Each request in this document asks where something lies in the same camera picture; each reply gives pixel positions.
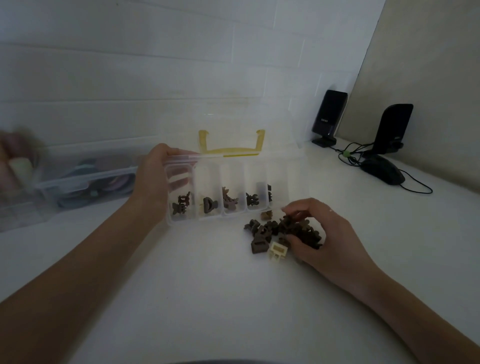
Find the beige wall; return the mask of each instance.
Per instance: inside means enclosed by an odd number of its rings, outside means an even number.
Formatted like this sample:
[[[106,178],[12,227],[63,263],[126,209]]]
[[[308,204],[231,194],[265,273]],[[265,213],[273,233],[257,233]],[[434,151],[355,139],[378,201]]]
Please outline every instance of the beige wall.
[[[480,1],[387,0],[337,135],[373,141],[385,108],[412,103],[391,155],[480,192]]]

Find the right hand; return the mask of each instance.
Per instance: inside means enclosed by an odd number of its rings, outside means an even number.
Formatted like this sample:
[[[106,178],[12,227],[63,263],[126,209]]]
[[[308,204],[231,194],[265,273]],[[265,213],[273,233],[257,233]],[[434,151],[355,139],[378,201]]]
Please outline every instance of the right hand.
[[[294,201],[282,211],[295,221],[313,217],[326,233],[324,245],[315,250],[294,235],[287,235],[295,256],[310,264],[329,281],[357,295],[381,273],[350,223],[328,205],[314,198]]]

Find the white tiled wall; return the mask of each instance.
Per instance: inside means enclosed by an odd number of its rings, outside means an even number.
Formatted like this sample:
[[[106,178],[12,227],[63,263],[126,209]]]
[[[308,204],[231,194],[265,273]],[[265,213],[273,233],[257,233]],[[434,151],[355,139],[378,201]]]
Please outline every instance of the white tiled wall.
[[[0,2],[0,127],[41,145],[164,132],[202,105],[289,109],[350,93],[384,0]]]

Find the computer mouse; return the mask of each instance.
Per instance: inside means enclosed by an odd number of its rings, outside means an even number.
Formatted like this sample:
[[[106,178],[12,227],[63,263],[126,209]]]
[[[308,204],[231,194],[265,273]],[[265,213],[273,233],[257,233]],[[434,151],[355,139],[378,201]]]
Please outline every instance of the computer mouse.
[[[372,154],[368,156],[361,164],[360,168],[381,179],[383,182],[391,185],[399,185],[405,182],[405,176],[400,170],[389,160],[379,156],[378,154]]]

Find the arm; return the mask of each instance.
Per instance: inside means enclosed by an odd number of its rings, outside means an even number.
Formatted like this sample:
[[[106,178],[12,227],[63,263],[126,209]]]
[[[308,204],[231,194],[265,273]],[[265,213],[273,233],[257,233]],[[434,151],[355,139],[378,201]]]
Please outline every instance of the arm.
[[[162,161],[184,151],[156,146],[137,171],[128,201],[71,252],[0,303],[0,358],[56,363],[105,298],[115,276],[167,210]]]
[[[480,362],[480,348],[382,272],[350,223],[329,206],[309,198],[283,211],[296,220],[314,217],[326,233],[319,250],[289,235],[293,253],[375,311],[421,363]]]

